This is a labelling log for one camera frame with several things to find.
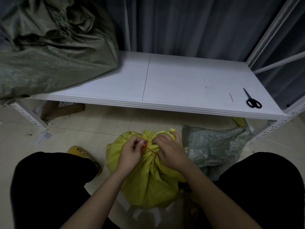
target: scissors blade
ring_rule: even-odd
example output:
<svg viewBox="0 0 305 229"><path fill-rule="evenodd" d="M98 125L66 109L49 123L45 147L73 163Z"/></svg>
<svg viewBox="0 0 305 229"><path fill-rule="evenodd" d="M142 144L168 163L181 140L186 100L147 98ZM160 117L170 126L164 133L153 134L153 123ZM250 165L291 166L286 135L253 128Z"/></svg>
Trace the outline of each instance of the scissors blade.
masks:
<svg viewBox="0 0 305 229"><path fill-rule="evenodd" d="M248 97L249 99L252 99L252 98L251 98L251 96L249 95L249 93L246 91L246 89L245 89L245 88L244 88L244 91L245 91L245 93L246 93L247 97Z"/></svg>

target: person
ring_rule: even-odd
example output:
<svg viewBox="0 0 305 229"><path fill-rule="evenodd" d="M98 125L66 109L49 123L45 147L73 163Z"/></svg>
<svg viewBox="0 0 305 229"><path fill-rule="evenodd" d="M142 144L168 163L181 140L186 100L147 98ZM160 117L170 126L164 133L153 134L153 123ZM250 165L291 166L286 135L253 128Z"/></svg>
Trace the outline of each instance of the person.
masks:
<svg viewBox="0 0 305 229"><path fill-rule="evenodd" d="M213 183L188 159L179 134L170 133L175 140L160 133L152 143L160 147L162 163L179 171L197 196L205 214L199 228L303 228L303 179L287 159L255 153ZM84 185L101 173L101 167L82 148L24 158L11 185L15 227L119 228L107 216L124 180L138 164L144 143L133 135L122 146L116 170L92 196Z"/></svg>

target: foot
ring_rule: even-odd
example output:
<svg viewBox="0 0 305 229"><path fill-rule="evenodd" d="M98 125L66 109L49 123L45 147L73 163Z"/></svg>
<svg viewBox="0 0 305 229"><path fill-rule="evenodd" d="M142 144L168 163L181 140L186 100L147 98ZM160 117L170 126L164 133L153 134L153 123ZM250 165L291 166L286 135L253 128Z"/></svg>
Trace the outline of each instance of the foot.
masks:
<svg viewBox="0 0 305 229"><path fill-rule="evenodd" d="M100 166L100 164L97 161L95 161L93 159L93 157L86 150L84 150L82 147L72 146L70 149L68 149L67 153L68 154L74 154L74 155L79 156L81 158L89 158L97 166L98 173L97 173L96 176L99 176L101 174L101 172L103 170L103 167Z"/></svg>

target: yellow bag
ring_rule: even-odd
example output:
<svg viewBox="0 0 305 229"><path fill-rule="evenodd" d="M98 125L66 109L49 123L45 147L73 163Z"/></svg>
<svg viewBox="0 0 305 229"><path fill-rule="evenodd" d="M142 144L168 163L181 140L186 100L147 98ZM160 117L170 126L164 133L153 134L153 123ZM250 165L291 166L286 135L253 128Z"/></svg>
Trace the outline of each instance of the yellow bag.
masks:
<svg viewBox="0 0 305 229"><path fill-rule="evenodd" d="M162 132L169 134L174 139L169 131L155 133L152 130L144 130L143 134L128 131L119 136L112 144L107 145L106 163L112 173L116 169L122 145L132 135L135 134L147 140L139 164L124 181L121 189L131 205L145 208L167 207L181 197L178 181L185 182L184 177L179 172L162 165L157 156L159 146L152 145L152 139Z"/></svg>

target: person's left arm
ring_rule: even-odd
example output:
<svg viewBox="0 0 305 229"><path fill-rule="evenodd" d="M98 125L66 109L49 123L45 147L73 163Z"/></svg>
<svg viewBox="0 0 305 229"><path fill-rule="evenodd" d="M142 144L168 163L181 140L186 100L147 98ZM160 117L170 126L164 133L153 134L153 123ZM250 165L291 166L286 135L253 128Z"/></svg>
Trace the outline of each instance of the person's left arm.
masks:
<svg viewBox="0 0 305 229"><path fill-rule="evenodd" d="M60 229L101 229L124 180L138 164L144 140L133 135L121 149L116 170Z"/></svg>

